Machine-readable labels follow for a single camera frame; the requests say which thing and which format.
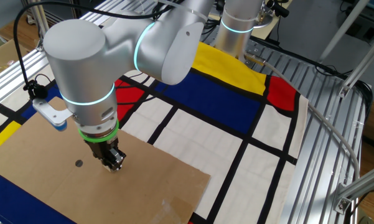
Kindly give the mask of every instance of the blue patch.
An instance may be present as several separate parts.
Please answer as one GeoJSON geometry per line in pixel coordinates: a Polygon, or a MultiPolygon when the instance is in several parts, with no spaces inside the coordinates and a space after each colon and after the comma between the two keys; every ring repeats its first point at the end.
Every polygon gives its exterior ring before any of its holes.
{"type": "MultiPolygon", "coordinates": [[[[53,87],[51,87],[49,89],[49,95],[48,97],[45,99],[47,102],[49,102],[50,100],[52,100],[52,98],[54,97],[59,97],[62,99],[62,96],[60,94],[60,91],[58,89],[58,86],[57,84],[55,84],[53,87]]],[[[30,105],[22,114],[21,116],[23,116],[24,118],[26,119],[29,119],[31,118],[33,115],[35,115],[36,113],[36,110],[33,108],[32,105],[30,105]]]]}
{"type": "MultiPolygon", "coordinates": [[[[165,86],[160,83],[155,90],[162,91],[165,86]]],[[[260,106],[192,72],[179,84],[168,86],[163,94],[241,133],[248,132],[260,106]]]]}
{"type": "Polygon", "coordinates": [[[69,218],[0,176],[0,222],[2,223],[64,223],[69,218]]]}

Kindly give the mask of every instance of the floor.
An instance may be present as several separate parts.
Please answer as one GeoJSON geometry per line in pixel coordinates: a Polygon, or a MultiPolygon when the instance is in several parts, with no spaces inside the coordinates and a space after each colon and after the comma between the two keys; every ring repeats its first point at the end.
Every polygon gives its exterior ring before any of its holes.
{"type": "MultiPolygon", "coordinates": [[[[281,47],[309,59],[317,60],[344,19],[344,16],[339,11],[340,3],[340,0],[294,0],[289,8],[291,12],[289,17],[286,19],[282,18],[279,27],[281,47]]],[[[1,23],[0,30],[12,35],[11,23],[5,27],[1,23]]],[[[21,20],[19,32],[22,33],[20,38],[21,36],[24,38],[21,41],[21,43],[23,42],[22,45],[34,46],[37,37],[37,29],[34,26],[29,26],[25,20],[21,20]]],[[[271,38],[276,39],[276,34],[274,30],[271,38]]],[[[361,40],[344,35],[325,63],[335,65],[340,72],[350,70],[359,63],[369,50],[369,47],[367,43],[361,40]]],[[[362,80],[371,84],[374,92],[374,62],[364,74],[362,80]]],[[[374,140],[374,104],[365,125],[364,135],[374,140]]],[[[361,175],[373,168],[374,147],[364,142],[362,145],[361,175]]],[[[374,221],[374,193],[368,195],[362,202],[361,208],[374,221]]]]}

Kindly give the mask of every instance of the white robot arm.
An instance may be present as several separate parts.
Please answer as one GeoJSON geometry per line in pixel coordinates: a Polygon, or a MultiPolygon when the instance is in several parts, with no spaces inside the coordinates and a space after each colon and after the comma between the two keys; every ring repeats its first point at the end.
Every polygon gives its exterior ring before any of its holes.
{"type": "Polygon", "coordinates": [[[109,170],[119,170],[126,155],[116,137],[114,81],[139,70],[169,85],[181,82],[212,4],[185,0],[156,21],[117,19],[104,29],[78,19],[54,25],[44,37],[44,50],[68,109],[55,111],[39,98],[32,100],[34,108],[59,130],[72,116],[93,155],[109,170]]]}

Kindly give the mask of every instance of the brown cardboard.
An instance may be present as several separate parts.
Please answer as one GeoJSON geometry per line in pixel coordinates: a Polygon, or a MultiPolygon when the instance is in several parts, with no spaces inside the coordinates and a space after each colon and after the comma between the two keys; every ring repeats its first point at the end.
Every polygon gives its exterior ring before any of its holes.
{"type": "MultiPolygon", "coordinates": [[[[19,46],[21,49],[22,56],[27,54],[26,49],[23,46],[19,46]]],[[[0,46],[0,67],[3,65],[7,65],[9,61],[18,61],[17,50],[15,49],[14,40],[10,40],[9,42],[0,46]]]]}
{"type": "MultiPolygon", "coordinates": [[[[63,107],[58,98],[51,104],[63,107]]],[[[71,119],[58,132],[35,114],[0,147],[0,175],[76,223],[187,223],[210,176],[123,131],[118,137],[127,158],[110,173],[71,119]]]]}

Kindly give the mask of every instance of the table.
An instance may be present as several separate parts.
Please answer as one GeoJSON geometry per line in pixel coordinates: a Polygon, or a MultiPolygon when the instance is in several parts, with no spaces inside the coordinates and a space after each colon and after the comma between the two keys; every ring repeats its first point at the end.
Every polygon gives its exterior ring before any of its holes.
{"type": "MultiPolygon", "coordinates": [[[[124,4],[124,1],[113,0],[104,2],[99,8],[116,12],[124,7],[124,4]]],[[[107,17],[87,14],[84,19],[101,24],[107,20],[107,17]]],[[[216,30],[203,36],[201,41],[210,43],[215,34],[216,30]]],[[[338,78],[319,75],[315,72],[313,65],[253,41],[249,41],[248,51],[260,54],[298,86],[302,94],[333,122],[360,158],[360,136],[365,106],[358,91],[353,90],[344,100],[340,100],[337,97],[337,90],[342,81],[338,78]]],[[[33,51],[26,56],[27,71],[30,76],[35,75],[47,64],[44,53],[33,51]]],[[[250,62],[247,66],[257,72],[271,74],[269,68],[250,62]]],[[[9,71],[14,76],[20,74],[17,68],[9,71]]],[[[15,77],[10,83],[10,89],[22,84],[22,80],[17,83],[17,79],[18,77],[15,77]]],[[[306,133],[281,215],[281,223],[342,223],[343,216],[337,215],[332,210],[330,195],[335,191],[339,182],[351,183],[352,166],[348,156],[339,147],[341,146],[338,141],[309,111],[306,133]]]]}

